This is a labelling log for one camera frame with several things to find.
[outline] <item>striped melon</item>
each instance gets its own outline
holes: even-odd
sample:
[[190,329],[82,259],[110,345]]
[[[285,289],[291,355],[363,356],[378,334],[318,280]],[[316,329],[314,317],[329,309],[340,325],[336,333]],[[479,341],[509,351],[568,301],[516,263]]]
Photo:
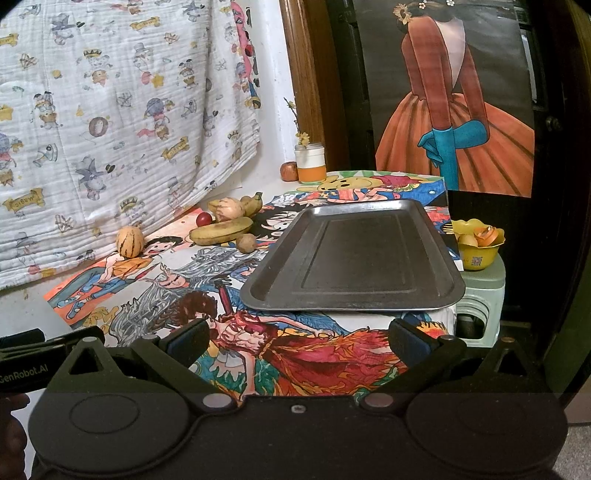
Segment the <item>striped melon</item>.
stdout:
[[135,258],[144,249],[144,236],[136,226],[124,226],[117,233],[115,244],[122,257]]

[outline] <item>drawing of woman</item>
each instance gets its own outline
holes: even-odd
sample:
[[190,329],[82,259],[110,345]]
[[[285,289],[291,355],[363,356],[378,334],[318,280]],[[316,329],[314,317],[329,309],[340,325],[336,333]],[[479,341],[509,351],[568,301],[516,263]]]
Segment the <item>drawing of woman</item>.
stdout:
[[[440,174],[450,190],[531,196],[534,131],[483,100],[462,0],[414,1],[394,14],[411,92],[376,152],[378,170]],[[459,82],[463,93],[452,93]]]
[[[206,319],[215,346],[236,352],[242,360],[245,387],[241,397],[257,393],[257,360],[265,360],[280,373],[277,388],[282,395],[351,395],[370,388],[393,367],[398,373],[407,369],[390,350],[386,331],[364,329],[337,335],[284,316],[234,312],[225,285],[216,288],[224,314],[217,314],[217,301],[207,292],[194,291],[172,309],[168,322],[180,327]],[[286,334],[276,324],[287,324],[297,333]]]

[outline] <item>colorful poster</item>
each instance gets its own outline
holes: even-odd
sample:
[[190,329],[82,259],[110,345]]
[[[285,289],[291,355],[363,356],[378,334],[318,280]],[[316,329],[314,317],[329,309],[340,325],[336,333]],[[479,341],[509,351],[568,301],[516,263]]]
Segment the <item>colorful poster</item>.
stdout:
[[449,190],[530,197],[530,73],[512,1],[355,6],[378,170],[441,175]]
[[360,395],[407,369],[388,344],[393,318],[436,338],[454,331],[454,307],[396,314],[268,313],[246,307],[240,289],[304,208],[401,198],[424,205],[450,255],[459,259],[441,178],[338,172],[319,186],[300,187],[265,205],[251,230],[258,239],[251,254],[241,254],[233,243],[192,244],[196,209],[149,237],[140,257],[126,260],[114,253],[46,299],[72,329],[101,327],[108,346],[129,345],[148,333],[165,337],[205,319],[210,345],[191,370],[238,400],[251,394]]

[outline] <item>egg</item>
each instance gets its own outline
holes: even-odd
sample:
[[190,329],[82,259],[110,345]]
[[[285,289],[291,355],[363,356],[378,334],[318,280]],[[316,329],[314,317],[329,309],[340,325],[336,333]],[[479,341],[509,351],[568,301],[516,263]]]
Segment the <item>egg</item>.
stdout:
[[457,239],[457,242],[462,245],[471,245],[473,247],[478,247],[478,240],[469,233],[464,233],[460,235],[460,238]]

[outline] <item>screw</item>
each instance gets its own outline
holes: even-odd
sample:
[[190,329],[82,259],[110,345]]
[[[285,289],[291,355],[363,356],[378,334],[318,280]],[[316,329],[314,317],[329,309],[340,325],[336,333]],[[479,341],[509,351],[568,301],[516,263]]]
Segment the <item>screw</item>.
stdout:
[[221,410],[232,405],[232,397],[226,395],[225,393],[210,393],[209,395],[205,395],[205,397],[203,397],[203,405],[205,405],[207,408]]
[[365,404],[372,408],[388,408],[394,403],[394,399],[387,393],[370,393],[364,399]]
[[306,412],[306,407],[303,405],[292,405],[291,406],[291,412],[292,413],[305,413]]

